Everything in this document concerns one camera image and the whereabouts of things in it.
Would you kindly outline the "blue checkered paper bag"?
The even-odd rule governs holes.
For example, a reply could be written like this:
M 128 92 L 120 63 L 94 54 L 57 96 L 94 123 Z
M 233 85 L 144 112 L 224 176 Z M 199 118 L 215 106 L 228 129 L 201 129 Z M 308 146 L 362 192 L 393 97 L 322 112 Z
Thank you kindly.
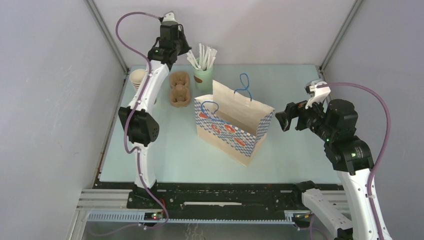
M 194 99 L 197 135 L 243 166 L 248 166 L 266 139 L 275 109 L 254 100 L 250 79 L 231 89 L 214 80 L 212 94 Z

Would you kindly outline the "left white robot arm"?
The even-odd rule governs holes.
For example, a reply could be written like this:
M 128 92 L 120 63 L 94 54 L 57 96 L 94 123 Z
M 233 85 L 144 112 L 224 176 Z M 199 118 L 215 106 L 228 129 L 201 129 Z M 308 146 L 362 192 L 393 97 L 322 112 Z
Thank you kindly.
M 152 165 L 153 156 L 149 153 L 149 145 L 158 138 L 160 130 L 159 123 L 151 115 L 154 101 L 178 56 L 191 50 L 180 23 L 163 17 L 160 21 L 159 37 L 147 54 L 141 54 L 147 63 L 141 85 L 128 106 L 118 111 L 124 131 L 124 149 L 135 154 L 134 183 L 143 189 L 138 201 L 145 208 L 153 208 L 158 202 L 158 194 L 151 190 L 157 178 Z

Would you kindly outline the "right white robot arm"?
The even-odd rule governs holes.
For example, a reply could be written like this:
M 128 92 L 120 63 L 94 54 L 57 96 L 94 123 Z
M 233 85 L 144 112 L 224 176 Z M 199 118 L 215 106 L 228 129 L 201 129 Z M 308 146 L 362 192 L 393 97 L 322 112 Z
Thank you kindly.
M 354 105 L 342 99 L 331 100 L 326 109 L 321 103 L 307 107 L 306 101 L 291 102 L 275 117 L 284 132 L 297 118 L 296 130 L 309 129 L 323 140 L 325 155 L 347 197 L 351 220 L 325 200 L 310 181 L 303 182 L 300 190 L 291 194 L 291 204 L 297 209 L 310 209 L 336 240 L 390 240 L 375 182 L 368 180 L 377 164 L 369 146 L 355 135 L 358 113 Z

